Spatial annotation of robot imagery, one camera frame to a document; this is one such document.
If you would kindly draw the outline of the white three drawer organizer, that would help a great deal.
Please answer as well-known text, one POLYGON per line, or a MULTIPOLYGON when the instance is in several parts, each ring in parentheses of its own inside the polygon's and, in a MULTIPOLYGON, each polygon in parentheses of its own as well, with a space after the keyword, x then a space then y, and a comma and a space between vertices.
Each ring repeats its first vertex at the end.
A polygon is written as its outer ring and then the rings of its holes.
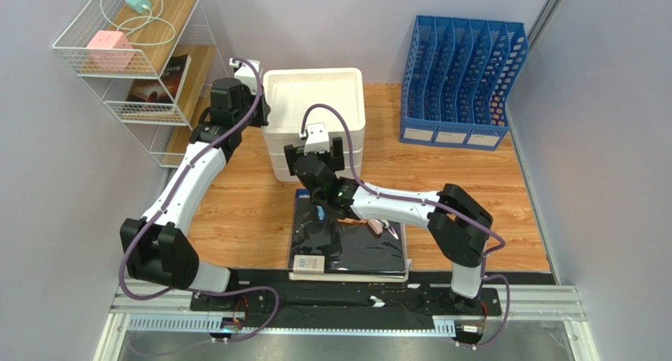
POLYGON ((345 169, 338 176, 351 178, 350 157, 354 168, 361 174, 365 138, 365 106, 362 73, 357 68, 282 69, 271 70, 263 76, 264 95, 271 108, 269 125, 262 128, 274 175, 281 182, 297 182, 289 174, 284 146, 302 146, 299 133, 304 114, 315 104, 334 108, 348 125, 353 145, 347 144, 345 131, 333 113, 315 109, 308 115, 308 123, 326 125, 330 138, 343 139, 345 169))

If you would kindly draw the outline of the blue highlighter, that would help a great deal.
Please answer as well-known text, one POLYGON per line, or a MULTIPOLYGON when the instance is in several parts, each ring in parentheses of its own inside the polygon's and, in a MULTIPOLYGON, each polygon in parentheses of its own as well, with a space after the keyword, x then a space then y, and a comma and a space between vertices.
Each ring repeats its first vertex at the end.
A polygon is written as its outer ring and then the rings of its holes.
POLYGON ((320 206, 317 206, 315 209, 316 209, 316 215, 317 215, 318 221, 319 222, 325 222, 325 220, 327 218, 326 211, 320 206))

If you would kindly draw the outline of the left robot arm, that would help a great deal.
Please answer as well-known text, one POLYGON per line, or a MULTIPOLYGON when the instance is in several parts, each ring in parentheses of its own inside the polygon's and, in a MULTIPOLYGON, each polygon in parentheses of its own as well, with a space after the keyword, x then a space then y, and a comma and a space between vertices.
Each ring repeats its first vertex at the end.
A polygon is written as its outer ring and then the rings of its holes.
POLYGON ((187 236, 196 209, 214 178, 224 169, 248 127, 267 125, 270 112, 259 81, 216 80, 210 106, 189 137, 185 156, 168 185, 139 219, 128 218, 120 229, 124 256, 119 285, 131 298, 125 277, 171 289, 226 293, 232 270, 200 259, 187 236))

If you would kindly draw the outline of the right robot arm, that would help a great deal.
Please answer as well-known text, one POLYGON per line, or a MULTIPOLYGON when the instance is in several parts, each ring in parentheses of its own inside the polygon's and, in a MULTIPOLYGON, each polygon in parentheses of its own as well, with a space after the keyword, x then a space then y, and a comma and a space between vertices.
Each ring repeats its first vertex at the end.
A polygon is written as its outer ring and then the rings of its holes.
POLYGON ((357 175, 340 177, 345 168, 342 138, 319 150, 286 145, 291 175, 308 190, 312 203, 332 218, 387 220, 426 229, 452 264, 452 293, 466 300, 480 294, 486 245, 495 237, 492 216, 463 188, 446 184, 440 191, 409 192, 381 188, 357 175))

